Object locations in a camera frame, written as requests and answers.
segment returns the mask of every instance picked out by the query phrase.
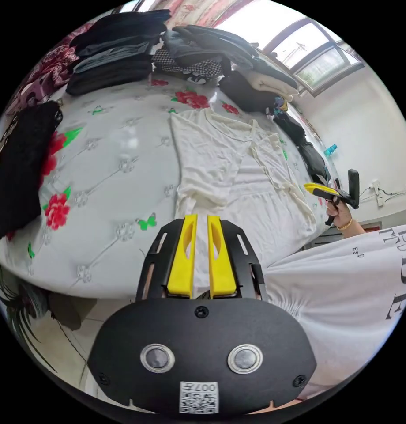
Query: screw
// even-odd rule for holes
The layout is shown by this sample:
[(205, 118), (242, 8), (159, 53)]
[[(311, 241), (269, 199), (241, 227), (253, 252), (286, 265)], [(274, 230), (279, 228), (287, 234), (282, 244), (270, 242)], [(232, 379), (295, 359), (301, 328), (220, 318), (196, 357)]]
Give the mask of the screw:
[(104, 375), (102, 372), (98, 375), (98, 378), (100, 380), (100, 383), (104, 386), (108, 386), (110, 384), (110, 380), (106, 375)]
[(294, 387), (300, 387), (302, 386), (304, 383), (306, 382), (306, 376), (303, 374), (298, 375), (294, 380), (293, 380), (293, 386)]
[(198, 306), (194, 311), (197, 318), (206, 318), (209, 315), (209, 310), (205, 306)]

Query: red flower print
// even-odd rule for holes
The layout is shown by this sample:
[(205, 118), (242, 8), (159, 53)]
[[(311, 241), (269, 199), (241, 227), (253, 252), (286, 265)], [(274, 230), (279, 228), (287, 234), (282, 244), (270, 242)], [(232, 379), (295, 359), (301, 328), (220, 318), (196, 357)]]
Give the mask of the red flower print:
[(236, 107), (228, 105), (227, 103), (223, 103), (222, 107), (230, 114), (238, 115), (240, 113)]
[(44, 177), (46, 175), (50, 175), (50, 173), (56, 168), (57, 166), (57, 159), (55, 155), (47, 156), (46, 161), (43, 164), (43, 167), (41, 169), (41, 176), (40, 176), (40, 187), (43, 185)]
[(168, 81), (163, 81), (162, 79), (152, 79), (151, 85), (167, 85), (169, 84)]
[(194, 91), (177, 91), (175, 95), (178, 102), (190, 105), (194, 109), (209, 107), (207, 97), (203, 95), (200, 96)]
[(57, 230), (66, 224), (66, 215), (69, 212), (69, 206), (66, 204), (68, 197), (65, 193), (53, 195), (50, 198), (49, 205), (45, 210), (47, 217), (46, 224), (52, 230)]
[(54, 155), (59, 150), (63, 149), (63, 144), (68, 138), (64, 134), (53, 133), (52, 139), (49, 145), (49, 155)]

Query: white t-shirt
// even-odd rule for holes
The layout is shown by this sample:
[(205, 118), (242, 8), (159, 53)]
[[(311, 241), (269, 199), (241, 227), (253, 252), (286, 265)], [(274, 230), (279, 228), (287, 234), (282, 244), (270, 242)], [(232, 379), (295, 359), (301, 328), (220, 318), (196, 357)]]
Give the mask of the white t-shirt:
[(339, 384), (378, 352), (406, 304), (406, 225), (304, 250), (264, 270), (270, 302), (303, 326), (317, 368), (301, 397)]
[(277, 134), (211, 109), (171, 114), (180, 161), (176, 218), (199, 215), (194, 287), (209, 287), (207, 215), (245, 231), (263, 267), (301, 248), (315, 217), (288, 167)]

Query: checkered cloth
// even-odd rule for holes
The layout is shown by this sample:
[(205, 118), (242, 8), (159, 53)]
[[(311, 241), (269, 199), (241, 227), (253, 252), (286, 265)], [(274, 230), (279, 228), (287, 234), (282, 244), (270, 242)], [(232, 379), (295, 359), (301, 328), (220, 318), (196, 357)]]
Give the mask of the checkered cloth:
[(192, 72), (193, 74), (207, 78), (216, 78), (222, 75), (221, 64), (216, 61), (203, 61), (188, 68), (179, 67), (165, 46), (162, 46), (155, 52), (153, 62), (160, 67), (161, 70), (166, 72)]

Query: bracelet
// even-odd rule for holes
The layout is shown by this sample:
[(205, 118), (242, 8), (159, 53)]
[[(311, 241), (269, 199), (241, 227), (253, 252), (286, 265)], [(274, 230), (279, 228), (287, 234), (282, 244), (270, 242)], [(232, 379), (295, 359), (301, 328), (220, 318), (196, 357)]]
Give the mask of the bracelet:
[(352, 225), (352, 223), (353, 223), (353, 218), (346, 225), (343, 225), (342, 227), (338, 227), (338, 229), (340, 231), (347, 230), (350, 227), (350, 225)]

